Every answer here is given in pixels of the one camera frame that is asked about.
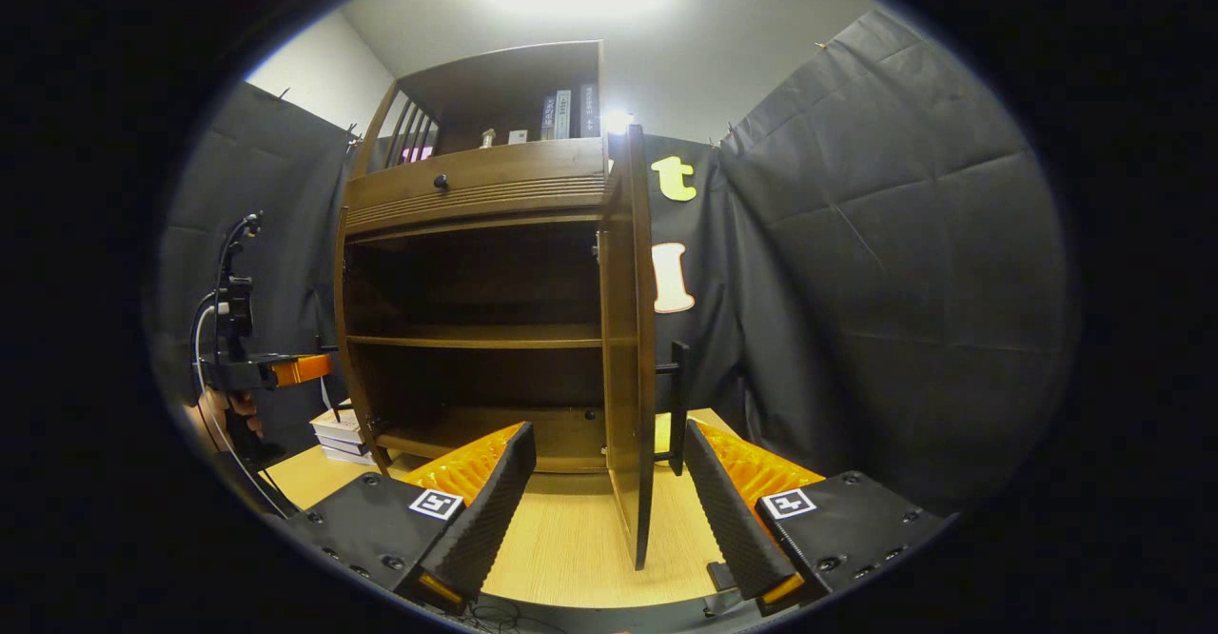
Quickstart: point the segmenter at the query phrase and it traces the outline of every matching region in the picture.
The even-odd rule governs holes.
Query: wooden table
[[[731,431],[710,409],[689,417]],[[667,448],[669,426],[669,414],[659,414],[658,451]],[[423,461],[398,455],[390,473],[404,477]],[[292,503],[307,509],[368,470],[326,459],[314,447],[272,466],[270,475]],[[569,607],[667,604],[714,594],[706,563],[722,560],[688,470],[676,477],[666,461],[657,464],[647,568],[638,572],[608,475],[535,473],[482,590]]]

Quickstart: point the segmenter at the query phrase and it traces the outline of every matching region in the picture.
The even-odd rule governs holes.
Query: white ceiling
[[[642,15],[540,17],[487,0],[352,0],[342,13],[392,74],[498,49],[604,39],[602,112],[717,140],[873,0],[667,0]]]

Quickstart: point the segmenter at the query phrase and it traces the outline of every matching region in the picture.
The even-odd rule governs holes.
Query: cabinet drawer
[[[445,175],[446,186],[436,186]],[[343,190],[347,234],[460,217],[587,208],[604,195],[599,136],[462,151],[354,178]]]

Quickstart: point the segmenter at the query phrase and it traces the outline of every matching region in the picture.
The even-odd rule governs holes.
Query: open cabinet door
[[[642,128],[609,135],[608,157],[597,248],[607,465],[635,570],[643,570],[655,456],[655,274]]]

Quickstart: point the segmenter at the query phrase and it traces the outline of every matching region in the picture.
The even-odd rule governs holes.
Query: black cloth backdrop
[[[996,492],[1056,408],[1077,325],[1061,217],[1001,102],[873,11],[720,153],[842,377],[857,466],[940,512]]]
[[[161,247],[152,336],[172,394],[190,392],[189,318],[223,230],[250,209],[266,211],[236,265],[256,284],[250,348],[333,342],[347,139],[250,85],[220,110]],[[695,305],[657,314],[657,357],[675,338],[693,348],[689,408],[938,512],[996,492],[1052,413],[1072,319],[1049,185],[1000,101],[939,45],[872,12],[720,148],[646,135],[647,165],[669,156],[693,165],[698,193],[671,201],[648,169],[652,240],[686,245]],[[341,374],[328,386],[346,397]],[[664,411],[666,377],[657,395]],[[313,443],[317,388],[257,399],[269,439]]]

